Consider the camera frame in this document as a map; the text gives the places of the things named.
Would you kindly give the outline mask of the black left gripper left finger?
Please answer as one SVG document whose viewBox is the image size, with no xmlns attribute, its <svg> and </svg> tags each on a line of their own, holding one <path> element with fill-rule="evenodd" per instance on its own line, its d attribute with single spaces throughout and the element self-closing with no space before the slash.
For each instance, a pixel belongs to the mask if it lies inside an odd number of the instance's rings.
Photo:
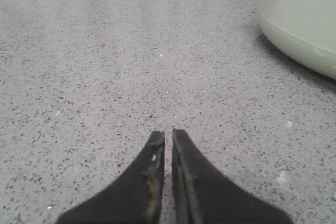
<svg viewBox="0 0 336 224">
<path fill-rule="evenodd" d="M 64 212 L 57 223 L 159 223 L 164 147 L 164 132 L 152 132 L 136 159 L 114 182 Z"/>
</svg>

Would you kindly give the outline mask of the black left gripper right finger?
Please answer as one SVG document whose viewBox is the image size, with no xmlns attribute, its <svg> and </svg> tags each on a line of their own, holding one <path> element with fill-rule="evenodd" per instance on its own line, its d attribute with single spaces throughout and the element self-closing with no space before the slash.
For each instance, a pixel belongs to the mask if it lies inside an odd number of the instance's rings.
<svg viewBox="0 0 336 224">
<path fill-rule="evenodd" d="M 292 223 L 284 211 L 224 176 L 184 130 L 174 129 L 172 139 L 177 223 Z"/>
</svg>

